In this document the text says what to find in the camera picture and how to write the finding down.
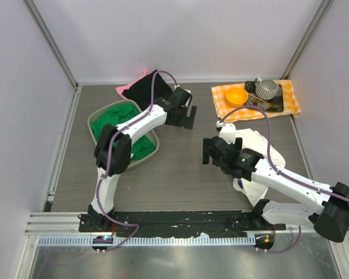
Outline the grey plastic tray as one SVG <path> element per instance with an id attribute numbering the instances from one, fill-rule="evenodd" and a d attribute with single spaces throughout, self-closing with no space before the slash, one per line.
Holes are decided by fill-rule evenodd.
<path id="1" fill-rule="evenodd" d="M 129 100 L 129 99 L 123 99 L 121 101 L 118 101 L 118 102 L 115 102 L 115 103 L 111 103 L 107 106 L 104 106 L 103 108 L 100 108 L 99 110 L 95 111 L 94 113 L 92 113 L 88 119 L 87 119 L 87 126 L 88 126 L 88 129 L 90 131 L 90 134 L 92 136 L 92 139 L 95 143 L 95 145 L 97 144 L 97 140 L 95 139 L 94 137 L 94 134 L 93 134 L 93 131 L 91 130 L 91 127 L 90 127 L 90 124 L 92 122 L 95 122 L 96 119 L 102 115 L 102 113 L 104 111 L 106 111 L 107 109 L 109 109 L 110 107 L 112 107 L 113 105 L 117 105 L 117 104 L 120 104 L 120 103 L 125 103 L 125 102 L 128 102 L 128 103 L 132 103 L 133 105 L 135 105 L 137 107 L 137 109 L 142 112 L 142 110 L 140 109 L 140 107 L 132 100 Z M 146 158 L 144 159 L 141 159 L 141 160 L 137 160 L 137 161 L 132 161 L 130 162 L 129 166 L 128 166 L 128 170 L 129 169 L 132 169 L 134 167 L 137 167 L 138 165 L 144 163 L 146 160 L 148 160 L 151 156 L 153 156 L 159 149 L 159 139 L 158 137 L 156 136 L 155 132 L 153 130 L 151 130 L 150 132 L 146 133 L 146 136 L 153 142 L 153 144 L 156 146 L 156 149 L 154 150 L 153 153 L 151 153 L 149 156 L 147 156 Z"/>

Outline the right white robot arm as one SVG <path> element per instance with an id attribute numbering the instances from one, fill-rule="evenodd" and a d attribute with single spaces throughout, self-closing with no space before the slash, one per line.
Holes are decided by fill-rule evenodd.
<path id="1" fill-rule="evenodd" d="M 273 188 L 295 203 L 261 199 L 253 213 L 269 224 L 292 224 L 313 228 L 320 236 L 343 242 L 349 232 L 349 187 L 341 182 L 329 185 L 271 164 L 261 153 L 233 144 L 219 136 L 203 139 L 203 164 L 212 163 L 235 179 L 244 179 Z"/>

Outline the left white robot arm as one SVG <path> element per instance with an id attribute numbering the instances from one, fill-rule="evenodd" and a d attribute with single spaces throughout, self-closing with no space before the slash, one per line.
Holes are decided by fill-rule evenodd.
<path id="1" fill-rule="evenodd" d="M 166 98 L 152 98 L 149 107 L 131 120 L 117 126 L 105 125 L 94 151 L 98 182 L 88 207 L 86 224 L 96 226 L 100 231 L 106 231 L 112 225 L 109 214 L 114 209 L 117 182 L 131 162 L 133 144 L 163 124 L 191 130 L 197 111 L 196 106 L 190 107 L 192 98 L 189 90 L 176 86 Z"/>

